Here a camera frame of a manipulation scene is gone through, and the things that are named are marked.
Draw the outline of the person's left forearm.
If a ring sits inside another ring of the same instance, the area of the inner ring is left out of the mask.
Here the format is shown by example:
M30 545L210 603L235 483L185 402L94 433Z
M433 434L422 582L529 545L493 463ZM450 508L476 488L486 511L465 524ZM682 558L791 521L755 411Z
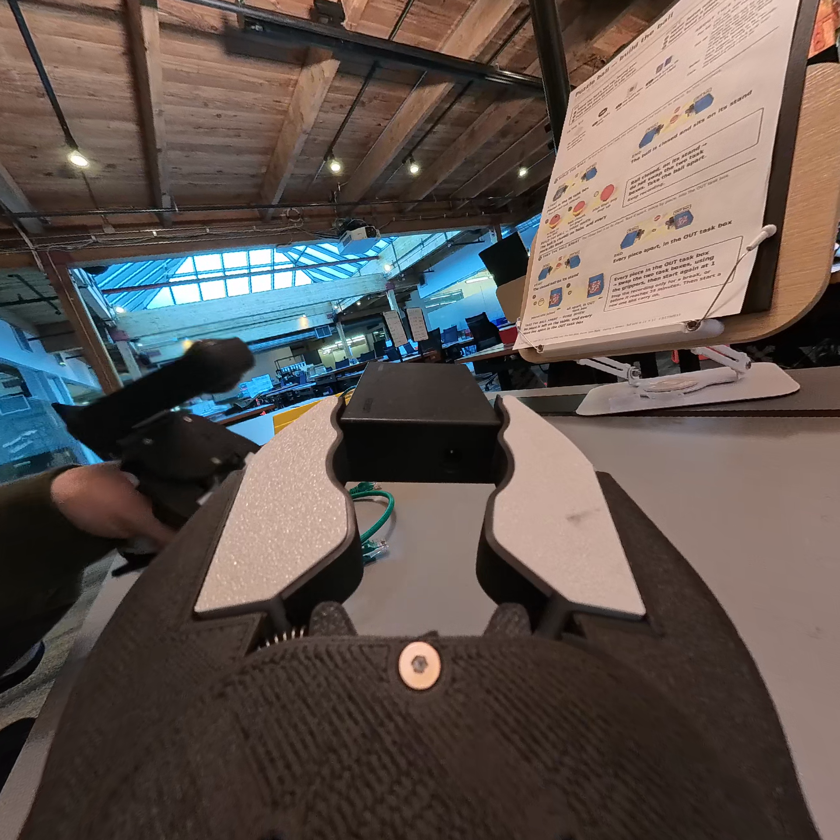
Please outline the person's left forearm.
M72 524L50 492L71 466L1 488L1 664L8 670L79 596L85 569L117 549Z

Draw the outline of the person's left hand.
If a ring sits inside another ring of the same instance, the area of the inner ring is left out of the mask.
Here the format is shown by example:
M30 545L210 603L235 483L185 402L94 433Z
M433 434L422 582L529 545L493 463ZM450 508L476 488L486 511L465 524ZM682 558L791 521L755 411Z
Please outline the person's left hand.
M94 537L160 550L175 536L131 476L113 463L62 471L51 480L49 496L66 520Z

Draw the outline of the white ceiling projector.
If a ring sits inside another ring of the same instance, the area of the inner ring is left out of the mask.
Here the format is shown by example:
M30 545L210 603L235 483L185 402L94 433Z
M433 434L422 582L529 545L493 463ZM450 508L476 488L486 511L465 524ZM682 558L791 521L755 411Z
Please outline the white ceiling projector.
M381 235L373 225L360 219L351 219L342 225L337 247L342 257L365 256L379 242Z

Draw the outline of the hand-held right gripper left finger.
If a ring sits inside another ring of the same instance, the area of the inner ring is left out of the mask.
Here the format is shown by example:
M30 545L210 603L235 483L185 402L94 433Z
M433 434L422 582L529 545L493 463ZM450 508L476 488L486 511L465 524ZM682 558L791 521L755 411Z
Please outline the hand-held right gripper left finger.
M359 588L361 536L335 457L343 433L340 395L283 428L245 468L217 540L194 612L200 617L266 613L306 622L321 602Z

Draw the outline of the yellow bin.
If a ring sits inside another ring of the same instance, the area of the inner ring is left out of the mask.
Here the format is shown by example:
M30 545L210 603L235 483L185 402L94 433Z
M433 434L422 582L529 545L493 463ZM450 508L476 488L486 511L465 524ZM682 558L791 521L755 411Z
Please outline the yellow bin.
M282 429L297 421L306 412L312 410L312 408L316 405L321 404L323 402L335 403L336 401L340 401L343 403L343 394L340 393L337 395L326 395L317 398L312 398L311 400L307 400L303 403L294 406L289 406L283 408L282 410L279 410L272 416L272 426L274 435L277 436Z

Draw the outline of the black network switch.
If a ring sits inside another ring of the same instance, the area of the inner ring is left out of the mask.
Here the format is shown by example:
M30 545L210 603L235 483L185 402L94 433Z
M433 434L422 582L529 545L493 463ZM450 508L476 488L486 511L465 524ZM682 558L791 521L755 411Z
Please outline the black network switch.
M347 480L492 484L501 419L462 364L369 363L339 418Z

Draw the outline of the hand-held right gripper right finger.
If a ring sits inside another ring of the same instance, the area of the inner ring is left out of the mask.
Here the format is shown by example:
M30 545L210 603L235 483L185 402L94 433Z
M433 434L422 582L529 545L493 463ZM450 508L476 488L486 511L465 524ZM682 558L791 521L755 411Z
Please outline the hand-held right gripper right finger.
M592 462L516 397L498 396L501 477L483 536L542 595L582 613L646 616L631 565Z

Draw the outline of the black vertical pole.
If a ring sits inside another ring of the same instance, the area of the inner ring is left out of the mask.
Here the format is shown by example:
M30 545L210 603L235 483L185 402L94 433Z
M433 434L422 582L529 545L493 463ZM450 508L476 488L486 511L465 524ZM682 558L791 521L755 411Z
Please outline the black vertical pole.
M542 73L553 147L560 151L560 142L569 107L571 84L563 41L560 3L530 1L532 30Z

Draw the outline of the wooden document stand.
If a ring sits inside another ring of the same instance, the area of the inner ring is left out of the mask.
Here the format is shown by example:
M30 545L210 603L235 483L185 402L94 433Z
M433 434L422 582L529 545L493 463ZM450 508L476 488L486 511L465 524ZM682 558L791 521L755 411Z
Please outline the wooden document stand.
M838 64L808 65L819 2L801 2L773 152L768 222L749 246L755 261L740 314L707 318L685 332L621 339L587 355L520 353L532 364L572 361L613 375L589 391L582 416L690 410L790 396L800 386L771 362L738 347L799 321L830 279L838 225Z

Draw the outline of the printed instruction sheet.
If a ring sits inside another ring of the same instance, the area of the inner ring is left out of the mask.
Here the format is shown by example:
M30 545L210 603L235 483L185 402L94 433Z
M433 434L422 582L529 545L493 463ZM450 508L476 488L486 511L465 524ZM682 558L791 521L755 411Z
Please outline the printed instruction sheet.
M572 91L518 351L587 355L741 313L801 7L677 2Z

